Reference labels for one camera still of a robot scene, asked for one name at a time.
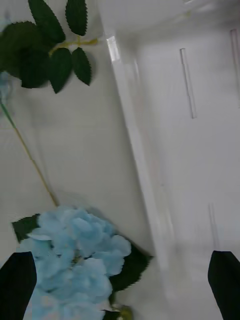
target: hydrangea petal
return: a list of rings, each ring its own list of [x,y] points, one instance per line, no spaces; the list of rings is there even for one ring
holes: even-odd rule
[[[119,250],[123,257],[129,256],[131,253],[131,244],[121,235],[114,235],[111,238],[112,249]]]
[[[27,236],[40,241],[51,240],[51,237],[42,228],[33,229]]]

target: clear plastic container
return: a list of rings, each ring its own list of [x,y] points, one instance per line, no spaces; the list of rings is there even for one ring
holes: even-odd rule
[[[240,5],[191,1],[191,11],[161,15],[159,24],[153,14],[154,25],[126,32],[120,18],[106,18],[106,3],[106,40],[167,301],[161,316],[221,319],[208,265],[213,250],[240,258]]]

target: blue hydrangea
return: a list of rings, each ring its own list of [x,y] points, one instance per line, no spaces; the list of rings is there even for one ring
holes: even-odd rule
[[[17,249],[31,251],[35,261],[34,319],[57,312],[61,320],[102,320],[98,304],[112,292],[109,277],[122,271],[124,257],[131,253],[129,241],[111,223],[82,208],[60,206],[42,213],[37,223]],[[43,305],[43,296],[53,305]]]

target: plastic storage bin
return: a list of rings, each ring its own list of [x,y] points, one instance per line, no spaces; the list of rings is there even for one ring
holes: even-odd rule
[[[168,302],[159,319],[221,319],[207,273],[213,250],[240,258],[240,4],[99,7]]]

